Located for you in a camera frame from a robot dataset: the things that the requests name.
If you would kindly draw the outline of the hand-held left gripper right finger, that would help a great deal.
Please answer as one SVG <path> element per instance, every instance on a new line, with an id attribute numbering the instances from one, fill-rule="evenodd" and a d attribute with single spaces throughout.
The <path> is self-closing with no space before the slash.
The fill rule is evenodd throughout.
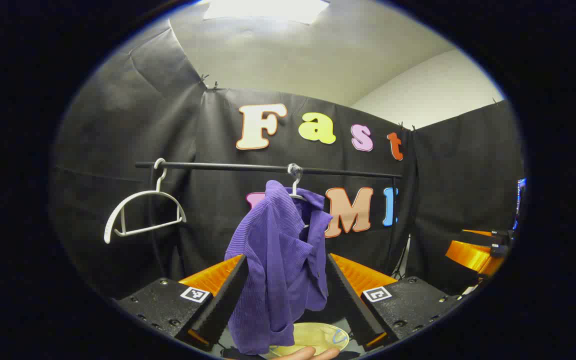
<path id="1" fill-rule="evenodd" d="M 397 280 L 334 253 L 326 257 L 327 298 L 366 351 L 416 335 L 463 301 L 418 276 Z"/>

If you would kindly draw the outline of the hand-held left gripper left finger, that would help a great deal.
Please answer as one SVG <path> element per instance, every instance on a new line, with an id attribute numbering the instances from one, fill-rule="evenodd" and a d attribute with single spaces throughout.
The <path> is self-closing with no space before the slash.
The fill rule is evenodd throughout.
<path id="1" fill-rule="evenodd" d="M 208 352 L 220 341 L 248 276 L 247 257 L 240 254 L 181 280 L 158 278 L 115 305 L 138 324 Z"/>

